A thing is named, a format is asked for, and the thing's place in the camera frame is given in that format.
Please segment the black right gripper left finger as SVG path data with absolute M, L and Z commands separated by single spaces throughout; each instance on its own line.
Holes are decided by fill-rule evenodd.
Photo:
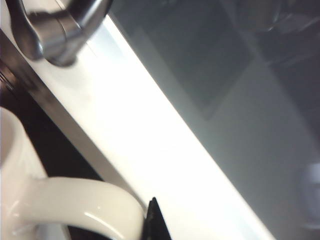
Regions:
M 67 226 L 70 237 L 72 240 L 110 240 L 108 237 L 105 237 L 99 233 L 92 232 L 90 230 Z

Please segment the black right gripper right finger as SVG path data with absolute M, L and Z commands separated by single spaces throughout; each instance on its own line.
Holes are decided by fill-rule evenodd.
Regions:
M 162 215 L 157 199 L 153 197 L 148 204 L 143 226 L 144 240 L 171 240 L 171 235 Z

